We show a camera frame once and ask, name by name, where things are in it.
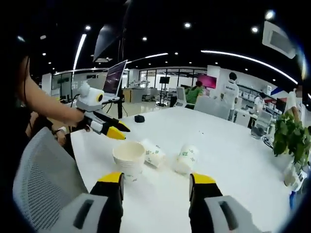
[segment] glass wall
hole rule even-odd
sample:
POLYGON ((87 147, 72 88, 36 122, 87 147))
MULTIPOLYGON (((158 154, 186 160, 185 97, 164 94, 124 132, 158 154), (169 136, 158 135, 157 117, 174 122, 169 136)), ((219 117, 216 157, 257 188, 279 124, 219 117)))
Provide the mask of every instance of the glass wall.
POLYGON ((166 88, 176 88, 180 85, 193 86, 195 85, 197 78, 200 74, 207 74, 206 69, 150 69, 141 70, 139 72, 139 80, 150 81, 148 87, 155 87, 158 90, 161 89, 160 78, 170 77, 169 84, 166 84, 166 88))

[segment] green shirt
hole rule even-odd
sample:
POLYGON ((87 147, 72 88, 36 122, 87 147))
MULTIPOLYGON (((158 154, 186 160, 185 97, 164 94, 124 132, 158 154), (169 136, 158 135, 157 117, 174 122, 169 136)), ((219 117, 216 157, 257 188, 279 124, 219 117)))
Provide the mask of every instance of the green shirt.
POLYGON ((202 87, 196 87, 194 90, 192 90, 193 87, 188 88, 185 93, 186 93, 186 100, 187 103, 196 103, 196 99, 198 98, 199 94, 203 93, 203 88, 202 87))

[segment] laptop screen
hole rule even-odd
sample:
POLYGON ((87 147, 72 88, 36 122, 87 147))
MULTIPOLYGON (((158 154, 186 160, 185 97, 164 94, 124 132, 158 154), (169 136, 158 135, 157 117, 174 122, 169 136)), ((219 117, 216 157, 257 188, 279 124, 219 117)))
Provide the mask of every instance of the laptop screen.
POLYGON ((127 60, 120 62, 114 65, 113 67, 109 68, 106 76, 106 81, 103 87, 103 91, 105 93, 117 95, 121 83, 121 78, 126 66, 126 62, 127 60))

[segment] paper cup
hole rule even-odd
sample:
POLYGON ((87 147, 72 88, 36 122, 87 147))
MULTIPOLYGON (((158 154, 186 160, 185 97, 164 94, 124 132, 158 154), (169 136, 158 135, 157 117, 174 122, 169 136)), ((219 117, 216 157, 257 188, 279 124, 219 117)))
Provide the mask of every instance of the paper cup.
POLYGON ((113 159, 126 181, 136 181, 142 173, 145 148, 139 142, 124 142, 112 150, 113 159))
POLYGON ((140 142, 146 150, 145 161, 159 167, 163 161, 165 154, 158 145, 153 144, 149 139, 144 139, 140 142))
POLYGON ((185 144, 177 157, 175 171, 182 174, 190 174, 198 159, 199 150, 193 146, 185 144))

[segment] white table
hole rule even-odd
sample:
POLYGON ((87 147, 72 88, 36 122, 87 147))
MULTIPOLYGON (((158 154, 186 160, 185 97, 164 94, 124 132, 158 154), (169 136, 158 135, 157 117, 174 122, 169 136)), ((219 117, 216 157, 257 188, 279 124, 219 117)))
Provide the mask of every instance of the white table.
MULTIPOLYGON (((223 195, 231 195, 253 215, 262 231, 275 231, 289 214, 289 189, 270 162, 273 153, 250 130, 198 111, 174 107, 122 121, 131 129, 127 140, 149 138, 170 161, 184 143, 201 152, 195 171, 213 177, 223 195)), ((94 132, 74 132, 72 146, 83 181, 90 191, 97 179, 115 170, 112 149, 121 143, 94 132)), ((126 183, 121 233, 190 233, 189 178, 168 165, 144 166, 142 177, 126 183)))

